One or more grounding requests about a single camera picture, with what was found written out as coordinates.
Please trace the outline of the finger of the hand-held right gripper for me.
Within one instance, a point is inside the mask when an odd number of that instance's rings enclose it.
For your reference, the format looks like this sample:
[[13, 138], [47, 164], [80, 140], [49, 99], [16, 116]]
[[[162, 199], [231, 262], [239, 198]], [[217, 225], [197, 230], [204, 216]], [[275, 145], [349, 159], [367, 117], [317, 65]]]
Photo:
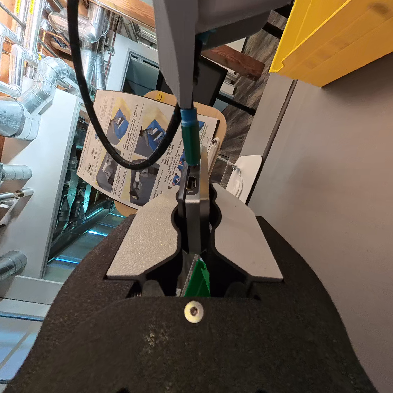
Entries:
[[191, 109], [198, 1], [154, 0], [153, 9], [160, 71], [179, 107]]
[[205, 50], [226, 45], [260, 31], [272, 10], [289, 0], [199, 0], [196, 33], [209, 32]]

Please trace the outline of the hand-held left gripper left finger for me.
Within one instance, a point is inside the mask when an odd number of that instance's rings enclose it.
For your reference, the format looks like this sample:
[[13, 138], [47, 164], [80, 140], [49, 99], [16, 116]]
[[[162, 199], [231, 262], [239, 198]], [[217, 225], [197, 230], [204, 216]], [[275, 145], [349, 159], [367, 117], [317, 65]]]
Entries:
[[181, 237], [175, 227], [179, 186], [165, 190], [135, 214], [107, 273], [108, 279], [144, 281], [156, 268], [182, 259]]

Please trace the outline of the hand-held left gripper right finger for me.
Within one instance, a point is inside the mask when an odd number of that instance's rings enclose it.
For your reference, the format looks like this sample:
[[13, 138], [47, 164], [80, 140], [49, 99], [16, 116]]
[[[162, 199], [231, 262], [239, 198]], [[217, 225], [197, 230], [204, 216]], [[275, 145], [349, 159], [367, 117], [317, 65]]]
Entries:
[[215, 204], [221, 220], [214, 229], [214, 248], [246, 278], [256, 282], [282, 282], [283, 275], [253, 211], [218, 184]]

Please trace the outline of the grey metal port hub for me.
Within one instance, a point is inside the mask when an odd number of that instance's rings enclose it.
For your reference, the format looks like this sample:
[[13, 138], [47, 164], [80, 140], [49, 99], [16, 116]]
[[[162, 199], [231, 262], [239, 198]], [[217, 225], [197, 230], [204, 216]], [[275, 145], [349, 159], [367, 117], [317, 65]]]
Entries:
[[204, 253], [210, 236], [208, 149], [205, 145], [201, 145], [198, 166], [184, 163], [176, 199], [183, 249], [192, 254]]

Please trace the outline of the green plastic bin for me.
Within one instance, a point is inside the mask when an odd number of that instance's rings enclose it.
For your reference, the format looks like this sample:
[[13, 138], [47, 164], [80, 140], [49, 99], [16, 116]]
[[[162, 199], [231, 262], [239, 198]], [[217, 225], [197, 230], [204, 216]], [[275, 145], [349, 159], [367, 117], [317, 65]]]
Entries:
[[185, 290], [185, 297], [211, 297], [209, 272], [202, 259], [198, 259], [189, 283]]

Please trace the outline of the yellow plastic bin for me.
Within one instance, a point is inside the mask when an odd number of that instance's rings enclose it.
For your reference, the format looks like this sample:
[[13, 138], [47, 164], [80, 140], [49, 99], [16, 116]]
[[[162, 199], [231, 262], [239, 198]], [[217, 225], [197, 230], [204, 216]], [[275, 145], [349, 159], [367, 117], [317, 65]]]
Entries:
[[269, 72], [323, 87], [392, 51], [391, 0], [297, 0]]

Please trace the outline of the black framed monitor on pole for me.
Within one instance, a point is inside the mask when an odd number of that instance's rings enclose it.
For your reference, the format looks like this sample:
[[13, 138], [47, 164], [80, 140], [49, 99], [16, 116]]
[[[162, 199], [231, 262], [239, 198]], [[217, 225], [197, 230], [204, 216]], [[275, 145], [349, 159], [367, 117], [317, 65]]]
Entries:
[[198, 66], [198, 83], [193, 88], [194, 102], [214, 106], [228, 70], [203, 56], [200, 56]]

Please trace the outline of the silver metal air duct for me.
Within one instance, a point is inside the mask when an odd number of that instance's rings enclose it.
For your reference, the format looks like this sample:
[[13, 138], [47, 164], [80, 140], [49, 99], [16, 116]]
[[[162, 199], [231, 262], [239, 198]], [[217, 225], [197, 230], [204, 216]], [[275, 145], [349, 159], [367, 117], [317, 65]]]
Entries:
[[6, 138], [32, 141], [38, 135], [40, 112], [53, 100], [59, 82], [78, 89], [76, 74], [59, 58], [39, 62], [32, 86], [20, 97], [1, 97], [0, 134]]

